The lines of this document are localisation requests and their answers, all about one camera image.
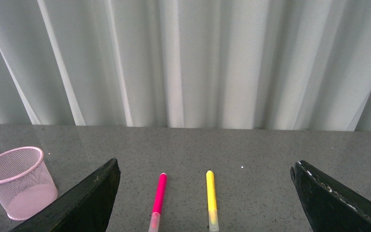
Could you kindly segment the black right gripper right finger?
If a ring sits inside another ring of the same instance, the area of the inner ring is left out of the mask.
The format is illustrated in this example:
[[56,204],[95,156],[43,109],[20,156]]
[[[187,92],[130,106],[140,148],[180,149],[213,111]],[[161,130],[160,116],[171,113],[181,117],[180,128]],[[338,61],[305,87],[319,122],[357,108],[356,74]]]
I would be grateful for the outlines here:
[[371,201],[304,160],[290,175],[314,232],[371,232]]

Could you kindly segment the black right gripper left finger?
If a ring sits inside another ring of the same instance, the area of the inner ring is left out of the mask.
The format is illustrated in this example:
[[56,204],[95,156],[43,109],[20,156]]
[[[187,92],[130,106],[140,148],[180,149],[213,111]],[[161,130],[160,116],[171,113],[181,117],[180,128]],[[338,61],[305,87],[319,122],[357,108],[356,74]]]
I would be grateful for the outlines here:
[[14,232],[104,232],[117,195],[121,172],[112,158]]

